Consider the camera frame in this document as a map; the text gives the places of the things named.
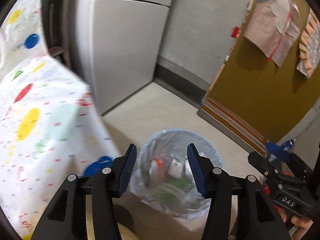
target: red clip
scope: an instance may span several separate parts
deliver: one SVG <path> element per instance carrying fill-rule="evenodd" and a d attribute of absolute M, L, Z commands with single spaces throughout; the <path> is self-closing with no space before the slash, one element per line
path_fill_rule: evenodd
<path fill-rule="evenodd" d="M 240 36 L 239 30 L 240 30 L 239 27 L 237 27 L 237 26 L 234 27 L 234 28 L 233 28 L 233 32 L 232 32 L 232 34 L 231 34 L 231 37 L 234 38 L 234 39 L 239 38 L 239 36 Z"/>

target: concrete floor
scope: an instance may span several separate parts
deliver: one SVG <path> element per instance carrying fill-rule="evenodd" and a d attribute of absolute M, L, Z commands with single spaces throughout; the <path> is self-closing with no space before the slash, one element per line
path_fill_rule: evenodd
<path fill-rule="evenodd" d="M 121 153 L 130 143 L 138 150 L 147 138 L 155 132 L 169 128 L 184 128 L 207 138 L 220 152 L 230 175 L 246 177 L 261 175 L 247 162 L 248 153 L 235 142 L 201 119 L 197 109 L 176 95 L 151 83 L 120 106 L 103 117 L 106 127 Z M 206 216 L 186 221 L 160 214 L 139 198 L 127 192 L 120 200 L 135 223 L 135 233 L 140 240 L 191 240 L 200 239 Z M 236 218 L 236 197 L 233 198 L 232 224 Z"/>

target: plastic bag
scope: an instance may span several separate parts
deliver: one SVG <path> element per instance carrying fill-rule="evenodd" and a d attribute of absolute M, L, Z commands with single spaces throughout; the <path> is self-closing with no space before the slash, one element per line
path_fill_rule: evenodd
<path fill-rule="evenodd" d="M 130 191 L 142 202 L 187 220 L 207 214 L 211 201 L 196 189 L 187 160 L 190 143 L 215 167 L 225 169 L 217 149 L 201 135 L 184 129 L 162 130 L 141 148 L 130 182 Z"/>

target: hand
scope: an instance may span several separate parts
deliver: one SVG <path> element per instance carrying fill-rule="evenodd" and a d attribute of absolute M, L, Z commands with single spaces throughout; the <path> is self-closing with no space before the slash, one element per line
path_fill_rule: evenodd
<path fill-rule="evenodd" d="M 285 223 L 287 221 L 287 214 L 281 208 L 279 208 L 279 213 Z M 300 240 L 309 230 L 313 221 L 308 217 L 297 218 L 296 216 L 293 216 L 291 218 L 291 223 L 298 227 L 298 230 L 291 236 L 291 240 Z"/>

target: polka dot tablecloth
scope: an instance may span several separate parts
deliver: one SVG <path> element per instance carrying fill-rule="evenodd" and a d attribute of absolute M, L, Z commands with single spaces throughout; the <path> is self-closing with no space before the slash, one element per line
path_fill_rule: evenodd
<path fill-rule="evenodd" d="M 92 175 L 119 156 L 90 87 L 50 57 L 40 0 L 18 0 L 0 28 L 0 205 L 29 239 L 71 173 Z"/>

